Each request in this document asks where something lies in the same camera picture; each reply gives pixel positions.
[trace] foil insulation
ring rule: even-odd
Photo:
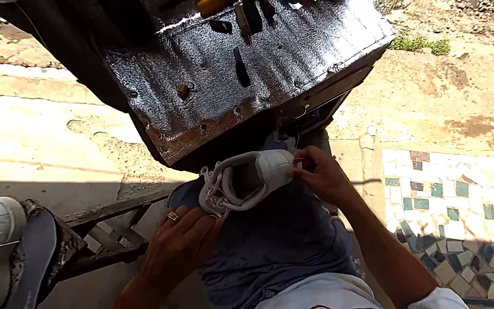
[[[105,56],[128,93],[162,158],[173,164],[261,110],[287,102],[395,38],[371,0],[317,1],[312,10],[276,2],[275,23],[247,45],[233,9],[213,17],[233,33],[211,30],[199,14],[161,28],[144,50],[107,49]],[[251,85],[236,76],[239,47]],[[177,85],[191,88],[185,100]]]

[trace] sleeve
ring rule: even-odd
[[[435,288],[425,299],[414,302],[407,309],[469,309],[461,297],[449,289]]]

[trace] grass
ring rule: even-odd
[[[415,39],[409,39],[406,35],[402,35],[392,41],[389,49],[395,49],[400,51],[417,52],[423,48],[429,47],[432,49],[432,53],[436,56],[443,56],[449,54],[451,46],[449,46],[449,40],[441,39],[439,41],[429,41],[424,37],[416,37]]]

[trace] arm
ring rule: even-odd
[[[437,283],[429,271],[382,225],[354,189],[340,165],[324,151],[308,146],[295,156],[310,158],[313,173],[292,169],[322,200],[340,208],[360,243],[367,267],[397,308],[428,296]]]
[[[181,206],[172,210],[179,219],[163,217],[146,251],[142,270],[125,286],[113,309],[158,308],[218,246],[223,219],[216,220],[201,208]]]

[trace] gold ring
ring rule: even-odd
[[[177,221],[178,220],[178,214],[175,213],[174,211],[170,212],[167,214],[167,217],[173,221]]]

